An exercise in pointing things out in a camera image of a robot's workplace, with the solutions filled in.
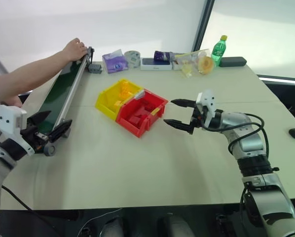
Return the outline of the person's left hand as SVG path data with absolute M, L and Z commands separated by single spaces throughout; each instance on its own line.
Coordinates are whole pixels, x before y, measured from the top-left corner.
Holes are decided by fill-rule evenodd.
M 0 102 L 2 105 L 6 106 L 16 106 L 18 108 L 21 108 L 23 103 L 21 102 L 21 99 L 18 95 L 9 97 L 3 101 Z

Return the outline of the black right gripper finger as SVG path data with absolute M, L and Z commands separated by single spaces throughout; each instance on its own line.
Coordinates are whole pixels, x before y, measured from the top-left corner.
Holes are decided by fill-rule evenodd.
M 163 120 L 167 125 L 182 131 L 186 131 L 189 134 L 193 134 L 193 127 L 190 124 L 182 123 L 176 119 L 164 119 Z
M 194 108 L 196 104 L 195 101 L 188 100 L 188 99 L 174 99 L 174 100 L 171 100 L 171 103 L 184 108 L 187 108 L 187 107 Z

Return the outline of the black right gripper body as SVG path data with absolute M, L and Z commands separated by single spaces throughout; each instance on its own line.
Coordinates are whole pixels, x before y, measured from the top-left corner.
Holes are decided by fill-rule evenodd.
M 195 128 L 201 128 L 202 124 L 204 124 L 205 119 L 207 117 L 208 108 L 207 106 L 202 106 L 199 109 L 197 106 L 194 106 L 192 116 L 189 123 L 189 133 L 193 134 Z

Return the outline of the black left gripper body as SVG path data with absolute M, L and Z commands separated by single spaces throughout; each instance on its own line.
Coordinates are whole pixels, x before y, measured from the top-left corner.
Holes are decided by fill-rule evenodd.
M 48 143 L 49 137 L 39 132 L 35 125 L 27 125 L 26 129 L 20 131 L 22 138 L 34 149 L 34 151 L 43 151 L 44 146 Z

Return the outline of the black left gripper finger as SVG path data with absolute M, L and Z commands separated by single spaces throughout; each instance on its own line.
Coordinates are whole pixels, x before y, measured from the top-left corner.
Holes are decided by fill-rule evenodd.
M 49 116 L 50 113 L 51 111 L 42 111 L 33 114 L 29 117 L 29 124 L 38 126 Z
M 72 120 L 64 120 L 60 124 L 58 124 L 49 134 L 48 141 L 50 143 L 56 142 L 59 138 L 61 138 L 71 127 Z

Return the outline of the person's right hand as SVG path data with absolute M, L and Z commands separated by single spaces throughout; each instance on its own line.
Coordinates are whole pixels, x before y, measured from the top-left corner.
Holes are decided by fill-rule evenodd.
M 66 62 L 79 60 L 85 54 L 87 54 L 87 47 L 78 38 L 71 40 L 62 50 Z

